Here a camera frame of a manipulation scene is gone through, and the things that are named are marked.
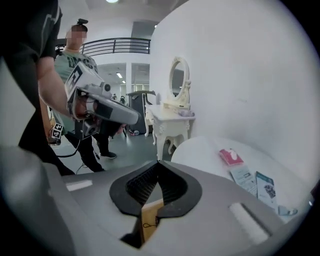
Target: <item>sneaker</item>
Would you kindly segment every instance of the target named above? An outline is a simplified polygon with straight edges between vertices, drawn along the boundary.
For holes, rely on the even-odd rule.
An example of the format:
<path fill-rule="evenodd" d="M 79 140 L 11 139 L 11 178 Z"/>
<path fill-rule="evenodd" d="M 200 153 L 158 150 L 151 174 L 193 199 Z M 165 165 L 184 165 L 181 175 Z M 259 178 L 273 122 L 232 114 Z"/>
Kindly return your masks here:
<path fill-rule="evenodd" d="M 112 153 L 112 152 L 108 152 L 106 154 L 99 153 L 99 155 L 101 157 L 105 157 L 105 158 L 109 158 L 109 159 L 115 159 L 117 157 L 117 155 L 115 153 Z"/>

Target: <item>curved white wall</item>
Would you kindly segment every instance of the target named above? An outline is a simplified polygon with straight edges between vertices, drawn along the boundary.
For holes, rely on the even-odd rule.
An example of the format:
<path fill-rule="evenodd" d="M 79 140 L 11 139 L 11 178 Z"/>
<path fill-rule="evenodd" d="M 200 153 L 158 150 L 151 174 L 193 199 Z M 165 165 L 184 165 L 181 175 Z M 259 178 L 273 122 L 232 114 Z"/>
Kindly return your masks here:
<path fill-rule="evenodd" d="M 190 69 L 191 136 L 259 149 L 313 186 L 319 178 L 319 59 L 276 1 L 190 0 L 151 38 L 150 90 L 166 96 L 171 62 Z"/>

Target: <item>wooden panel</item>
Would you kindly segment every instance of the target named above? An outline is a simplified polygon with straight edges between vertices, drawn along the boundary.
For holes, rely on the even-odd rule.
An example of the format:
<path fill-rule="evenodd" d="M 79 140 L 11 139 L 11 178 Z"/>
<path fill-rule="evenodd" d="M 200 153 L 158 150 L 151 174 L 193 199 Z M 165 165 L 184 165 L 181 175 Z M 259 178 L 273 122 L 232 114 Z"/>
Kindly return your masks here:
<path fill-rule="evenodd" d="M 142 207 L 141 211 L 141 222 L 142 222 L 142 231 L 144 242 L 148 241 L 148 239 L 152 236 L 152 234 L 156 231 L 156 215 L 158 209 L 164 206 L 164 200 L 160 199 L 148 204 L 145 204 Z"/>

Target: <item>gray t-shirt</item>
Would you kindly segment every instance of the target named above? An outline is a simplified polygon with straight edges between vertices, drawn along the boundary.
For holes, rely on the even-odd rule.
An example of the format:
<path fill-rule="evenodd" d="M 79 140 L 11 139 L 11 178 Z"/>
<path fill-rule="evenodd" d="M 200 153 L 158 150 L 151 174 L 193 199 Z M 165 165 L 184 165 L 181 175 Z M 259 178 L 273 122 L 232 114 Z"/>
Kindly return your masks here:
<path fill-rule="evenodd" d="M 69 78 L 70 74 L 78 64 L 78 62 L 82 62 L 88 68 L 94 70 L 98 73 L 97 64 L 93 58 L 86 56 L 82 53 L 73 53 L 68 51 L 63 51 L 62 55 L 57 56 L 54 62 L 55 71 L 59 74 L 62 81 L 65 83 Z M 55 122 L 63 125 L 62 134 L 65 135 L 67 132 L 73 133 L 75 130 L 75 121 L 71 118 L 52 110 Z"/>

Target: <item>gray floor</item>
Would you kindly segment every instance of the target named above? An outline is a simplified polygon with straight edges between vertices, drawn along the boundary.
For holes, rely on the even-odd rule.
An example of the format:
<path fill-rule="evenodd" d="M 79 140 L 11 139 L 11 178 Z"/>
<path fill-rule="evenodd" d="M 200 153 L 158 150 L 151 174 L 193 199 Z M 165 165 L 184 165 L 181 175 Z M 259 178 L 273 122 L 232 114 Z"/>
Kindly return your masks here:
<path fill-rule="evenodd" d="M 109 141 L 109 150 L 117 154 L 115 159 L 107 159 L 101 157 L 98 162 L 102 165 L 105 170 L 117 169 L 125 166 L 143 163 L 145 161 L 157 160 L 157 146 L 153 145 L 152 134 L 145 137 L 143 134 L 138 136 L 131 136 L 118 134 L 114 136 L 114 139 Z M 95 152 L 99 153 L 94 139 L 92 140 L 93 148 Z M 163 149 L 163 160 L 170 161 L 171 155 L 168 154 L 168 144 L 164 145 Z M 63 136 L 61 145 L 52 147 L 57 155 L 69 155 L 75 151 L 75 148 L 69 143 L 69 141 Z M 74 156 L 67 158 L 60 158 L 72 171 L 76 172 L 82 165 L 80 154 L 77 152 Z M 91 173 L 89 168 L 81 167 L 77 174 Z"/>

